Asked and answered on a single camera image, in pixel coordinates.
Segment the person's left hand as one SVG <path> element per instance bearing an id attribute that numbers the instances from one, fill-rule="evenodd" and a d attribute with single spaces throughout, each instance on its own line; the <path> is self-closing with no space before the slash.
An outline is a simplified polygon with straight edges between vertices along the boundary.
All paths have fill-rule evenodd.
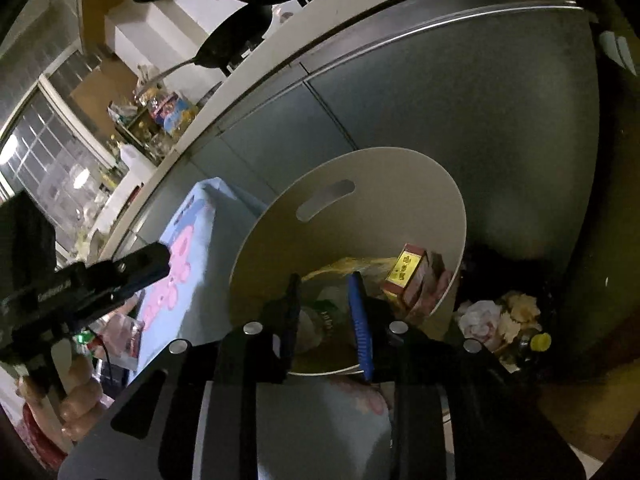
<path id="1" fill-rule="evenodd" d="M 37 390 L 28 376 L 17 382 L 16 393 L 25 401 L 37 427 L 63 453 L 68 454 L 105 411 L 102 404 L 101 384 L 93 377 L 93 366 L 88 356 L 75 356 L 66 373 L 70 393 L 55 411 L 47 398 Z"/>

